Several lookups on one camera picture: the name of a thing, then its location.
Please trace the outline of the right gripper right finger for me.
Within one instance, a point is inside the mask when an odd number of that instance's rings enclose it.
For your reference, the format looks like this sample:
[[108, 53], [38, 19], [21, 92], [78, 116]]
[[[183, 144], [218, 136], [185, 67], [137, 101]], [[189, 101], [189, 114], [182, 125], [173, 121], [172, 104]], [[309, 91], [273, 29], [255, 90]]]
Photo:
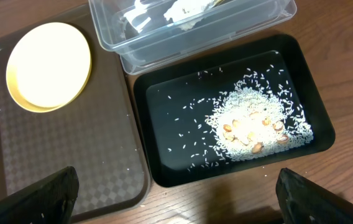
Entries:
[[353, 223], [353, 203], [282, 168], [276, 184], [285, 223]]

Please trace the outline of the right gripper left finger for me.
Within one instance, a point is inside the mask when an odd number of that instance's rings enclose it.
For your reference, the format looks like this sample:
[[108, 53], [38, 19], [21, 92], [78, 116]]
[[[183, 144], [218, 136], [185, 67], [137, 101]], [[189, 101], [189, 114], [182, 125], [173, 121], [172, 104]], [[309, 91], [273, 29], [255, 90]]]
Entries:
[[79, 180], [72, 166], [0, 200], [0, 223], [70, 223]]

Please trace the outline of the rice and food scraps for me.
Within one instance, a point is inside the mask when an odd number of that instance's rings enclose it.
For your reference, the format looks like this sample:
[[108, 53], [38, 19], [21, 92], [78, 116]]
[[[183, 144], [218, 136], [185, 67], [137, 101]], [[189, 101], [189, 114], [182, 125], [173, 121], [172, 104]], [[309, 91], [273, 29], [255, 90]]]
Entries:
[[159, 149], [173, 161], [182, 153], [183, 170], [192, 172], [308, 145], [314, 131], [287, 75], [271, 63], [236, 73], [205, 70], [182, 90], [166, 84]]

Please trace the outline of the yellow plate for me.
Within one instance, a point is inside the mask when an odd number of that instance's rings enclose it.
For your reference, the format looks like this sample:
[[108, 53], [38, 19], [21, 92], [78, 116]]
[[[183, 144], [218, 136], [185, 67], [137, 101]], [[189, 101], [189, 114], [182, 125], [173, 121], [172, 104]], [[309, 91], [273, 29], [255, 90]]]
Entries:
[[6, 85], [21, 108], [46, 113], [77, 98], [91, 67], [91, 50], [83, 33], [64, 22], [49, 22], [17, 42], [7, 61]]

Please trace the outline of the green snack wrapper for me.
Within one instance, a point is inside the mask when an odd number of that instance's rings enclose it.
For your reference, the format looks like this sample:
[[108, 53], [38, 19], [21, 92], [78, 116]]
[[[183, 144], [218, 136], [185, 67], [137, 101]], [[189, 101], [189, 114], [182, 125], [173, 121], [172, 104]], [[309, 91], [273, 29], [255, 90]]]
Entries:
[[224, 0], [214, 0], [213, 1], [213, 6], [217, 6], [219, 4], [221, 4]]

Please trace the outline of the white tissue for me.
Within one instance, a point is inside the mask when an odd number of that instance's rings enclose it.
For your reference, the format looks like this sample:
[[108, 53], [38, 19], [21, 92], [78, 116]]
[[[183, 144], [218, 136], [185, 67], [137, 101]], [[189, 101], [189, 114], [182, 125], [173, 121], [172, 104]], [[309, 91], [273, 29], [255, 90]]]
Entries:
[[171, 19], [173, 23], [176, 23], [207, 11], [217, 3], [218, 0], [177, 0], [163, 16], [167, 21]]

